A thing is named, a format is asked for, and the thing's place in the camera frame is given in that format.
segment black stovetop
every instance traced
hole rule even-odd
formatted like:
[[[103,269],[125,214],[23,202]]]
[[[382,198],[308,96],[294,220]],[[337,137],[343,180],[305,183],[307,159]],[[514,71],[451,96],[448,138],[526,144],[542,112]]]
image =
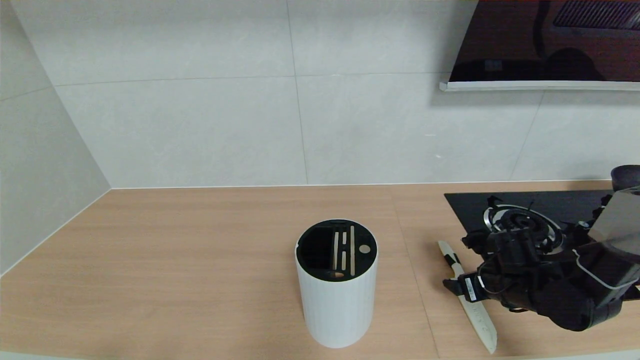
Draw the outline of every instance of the black stovetop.
[[[449,205],[467,232],[486,229],[483,220],[488,207],[487,198],[496,196],[503,200],[497,204],[529,207],[545,215],[564,228],[563,222],[577,223],[593,218],[591,212],[600,207],[601,199],[612,190],[581,190],[568,192],[496,192],[496,193],[446,193]]]

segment white wire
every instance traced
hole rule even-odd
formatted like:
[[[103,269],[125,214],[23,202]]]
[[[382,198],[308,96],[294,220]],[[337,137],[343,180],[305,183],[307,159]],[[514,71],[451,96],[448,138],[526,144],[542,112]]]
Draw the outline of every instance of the white wire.
[[[589,276],[591,276],[595,281],[599,282],[600,285],[604,286],[605,288],[607,288],[609,290],[620,290],[622,288],[626,288],[627,286],[633,285],[633,284],[636,283],[636,281],[640,280],[640,277],[639,277],[636,280],[633,280],[633,281],[630,281],[630,282],[626,282],[626,283],[624,283],[622,285],[619,285],[619,286],[611,286],[611,285],[607,284],[606,282],[600,280],[599,277],[597,277],[594,273],[590,272],[584,266],[582,266],[582,264],[580,264],[580,254],[578,254],[578,252],[575,249],[573,249],[573,253],[576,255],[575,263],[578,265],[578,267],[582,271],[586,272]]]

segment cable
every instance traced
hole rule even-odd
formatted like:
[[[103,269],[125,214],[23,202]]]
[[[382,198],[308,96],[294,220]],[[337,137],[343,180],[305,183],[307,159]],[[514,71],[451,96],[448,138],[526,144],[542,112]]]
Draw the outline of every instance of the cable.
[[[500,291],[495,291],[495,292],[494,291],[490,291],[489,289],[487,289],[484,286],[484,282],[482,281],[482,276],[481,276],[482,275],[482,268],[484,268],[484,266],[489,261],[493,260],[497,255],[498,255],[498,252],[495,252],[492,257],[490,257],[489,259],[485,260],[482,264],[480,264],[480,266],[478,267],[478,271],[477,271],[478,272],[478,282],[480,282],[480,286],[482,286],[482,289],[484,289],[486,292],[488,292],[489,294],[493,294],[493,295],[498,295],[498,294],[502,293],[503,291],[507,290],[509,288],[509,286],[510,286],[510,285],[507,285],[507,286],[504,285],[504,278],[503,277],[500,278],[500,283],[502,285],[502,289]]]

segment gas stove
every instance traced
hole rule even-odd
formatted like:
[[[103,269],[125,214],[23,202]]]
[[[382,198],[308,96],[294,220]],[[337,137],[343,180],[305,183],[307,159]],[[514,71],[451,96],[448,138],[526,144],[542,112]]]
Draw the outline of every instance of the gas stove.
[[[528,207],[501,203],[494,195],[487,199],[487,209],[483,219],[487,230],[491,232],[503,230],[530,229],[536,246],[541,254],[557,254],[564,249],[565,235],[553,220]]]
[[[468,233],[529,228],[538,254],[559,254],[571,245],[577,227],[588,227],[613,191],[446,193]]]

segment stove burner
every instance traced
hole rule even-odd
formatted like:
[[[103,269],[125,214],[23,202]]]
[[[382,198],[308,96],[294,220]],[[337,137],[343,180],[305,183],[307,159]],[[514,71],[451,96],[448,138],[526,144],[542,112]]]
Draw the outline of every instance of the stove burner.
[[[491,231],[529,228],[536,248],[542,254],[563,250],[564,236],[560,227],[541,213],[522,206],[494,204],[484,211],[484,223]]]

